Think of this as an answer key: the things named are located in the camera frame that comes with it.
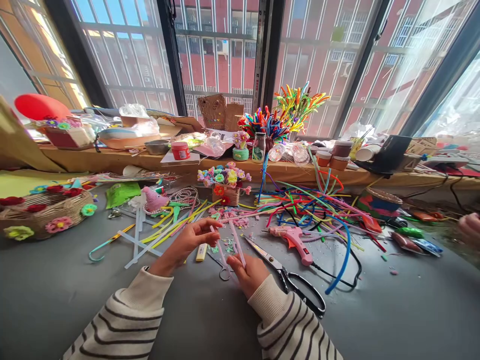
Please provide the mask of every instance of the striped sweater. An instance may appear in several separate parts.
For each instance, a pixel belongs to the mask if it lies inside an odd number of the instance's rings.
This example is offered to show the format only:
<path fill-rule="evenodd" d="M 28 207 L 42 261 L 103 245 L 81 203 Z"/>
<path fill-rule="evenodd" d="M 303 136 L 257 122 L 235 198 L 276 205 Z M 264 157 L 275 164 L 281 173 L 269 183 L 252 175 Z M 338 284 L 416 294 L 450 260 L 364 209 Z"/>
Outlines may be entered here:
<path fill-rule="evenodd" d="M 147 270 L 108 299 L 62 359 L 148 358 L 173 277 Z M 272 275 L 248 303 L 262 318 L 257 336 L 264 359 L 342 359 L 314 313 L 293 292 L 283 293 Z"/>

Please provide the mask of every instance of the black scissors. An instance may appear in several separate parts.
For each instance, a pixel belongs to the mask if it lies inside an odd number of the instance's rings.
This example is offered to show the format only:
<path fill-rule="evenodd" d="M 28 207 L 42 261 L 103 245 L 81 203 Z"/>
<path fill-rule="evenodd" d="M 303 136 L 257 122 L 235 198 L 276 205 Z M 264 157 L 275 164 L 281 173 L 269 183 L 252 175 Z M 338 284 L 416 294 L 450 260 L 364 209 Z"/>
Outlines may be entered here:
<path fill-rule="evenodd" d="M 324 298 L 320 293 L 317 291 L 314 286 L 309 283 L 306 279 L 301 277 L 300 275 L 294 273 L 294 272 L 287 272 L 287 270 L 283 267 L 283 265 L 277 261 L 272 255 L 270 255 L 268 252 L 263 250 L 260 246 L 258 246 L 256 243 L 253 241 L 247 239 L 244 237 L 245 240 L 248 241 L 248 243 L 256 250 L 257 253 L 261 255 L 261 257 L 269 263 L 271 266 L 273 266 L 278 273 L 278 276 L 280 277 L 281 283 L 283 284 L 283 291 L 288 294 L 289 293 L 289 287 L 290 285 L 293 288 L 293 291 L 300 297 L 300 299 L 306 303 L 306 305 L 315 313 L 318 318 L 323 318 L 325 315 L 325 310 L 327 308 L 327 305 L 325 304 Z M 300 282 L 302 282 L 316 297 L 316 299 L 320 302 L 322 308 L 317 307 L 313 301 L 311 301 L 308 297 L 305 296 L 305 294 L 290 280 L 290 278 L 295 278 L 298 279 Z"/>

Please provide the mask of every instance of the glue gun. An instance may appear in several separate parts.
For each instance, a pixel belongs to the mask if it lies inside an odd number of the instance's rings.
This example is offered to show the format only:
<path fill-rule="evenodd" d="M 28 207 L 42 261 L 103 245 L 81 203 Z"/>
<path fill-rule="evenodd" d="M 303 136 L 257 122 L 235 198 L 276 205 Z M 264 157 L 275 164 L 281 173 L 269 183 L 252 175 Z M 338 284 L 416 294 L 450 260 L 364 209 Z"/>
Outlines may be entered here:
<path fill-rule="evenodd" d="M 310 266 L 314 260 L 312 254 L 305 247 L 300 236 L 302 235 L 302 229 L 299 227 L 290 226 L 271 226 L 270 228 L 262 230 L 265 233 L 270 233 L 273 236 L 282 238 L 288 242 L 288 248 L 296 248 L 301 257 L 301 263 L 305 266 Z"/>

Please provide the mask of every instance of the balloon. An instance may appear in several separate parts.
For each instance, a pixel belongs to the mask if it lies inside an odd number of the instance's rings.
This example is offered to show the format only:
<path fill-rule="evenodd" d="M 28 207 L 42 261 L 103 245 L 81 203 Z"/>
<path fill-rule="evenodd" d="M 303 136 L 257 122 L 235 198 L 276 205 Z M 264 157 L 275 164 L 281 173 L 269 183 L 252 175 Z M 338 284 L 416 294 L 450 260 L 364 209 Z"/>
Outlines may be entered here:
<path fill-rule="evenodd" d="M 58 120 L 71 116 L 71 112 L 60 101 L 42 94 L 23 94 L 15 99 L 17 110 L 32 120 L 56 118 Z"/>

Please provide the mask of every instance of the air conditioner unit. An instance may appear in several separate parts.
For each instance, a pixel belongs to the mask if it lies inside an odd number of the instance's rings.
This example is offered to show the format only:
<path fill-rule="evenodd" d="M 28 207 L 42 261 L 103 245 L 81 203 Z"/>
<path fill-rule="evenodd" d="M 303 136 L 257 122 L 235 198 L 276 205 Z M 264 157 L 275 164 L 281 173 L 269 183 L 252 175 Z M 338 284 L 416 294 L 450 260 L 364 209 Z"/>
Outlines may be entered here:
<path fill-rule="evenodd" d="M 217 42 L 216 53 L 218 55 L 223 55 L 225 57 L 225 60 L 226 60 L 227 56 L 229 55 L 229 41 L 228 40 L 222 40 L 221 44 Z"/>
<path fill-rule="evenodd" d="M 352 67 L 353 62 L 346 62 L 343 72 L 341 73 L 342 78 L 348 78 L 350 75 L 350 68 Z"/>

